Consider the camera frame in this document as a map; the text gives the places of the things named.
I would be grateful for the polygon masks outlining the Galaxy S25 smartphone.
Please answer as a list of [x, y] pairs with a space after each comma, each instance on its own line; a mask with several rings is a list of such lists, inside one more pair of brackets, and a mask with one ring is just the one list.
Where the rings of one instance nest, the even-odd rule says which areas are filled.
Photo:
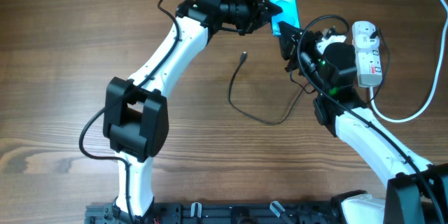
[[281, 7], [282, 12], [272, 17], [272, 35], [279, 37], [281, 35], [279, 23], [286, 22], [295, 28], [300, 28], [300, 19], [296, 0], [270, 0], [273, 4]]

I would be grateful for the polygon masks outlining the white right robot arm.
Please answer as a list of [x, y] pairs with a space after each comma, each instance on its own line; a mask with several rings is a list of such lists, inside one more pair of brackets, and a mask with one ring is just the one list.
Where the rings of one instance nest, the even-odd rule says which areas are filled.
[[338, 223], [446, 223], [447, 165], [434, 165], [401, 143], [376, 118], [354, 89], [362, 74], [382, 77], [380, 30], [360, 21], [346, 35], [279, 23], [282, 56], [317, 91], [318, 122], [352, 147], [386, 188], [385, 199], [365, 191], [332, 199]]

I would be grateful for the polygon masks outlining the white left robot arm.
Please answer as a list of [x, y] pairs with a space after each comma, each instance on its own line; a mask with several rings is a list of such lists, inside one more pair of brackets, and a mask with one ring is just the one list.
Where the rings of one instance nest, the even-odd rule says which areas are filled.
[[150, 59], [106, 89], [103, 134], [120, 161], [119, 219], [143, 223], [151, 214], [153, 158], [169, 131], [167, 100], [189, 63], [219, 31], [251, 34], [280, 14], [269, 0], [185, 0]]

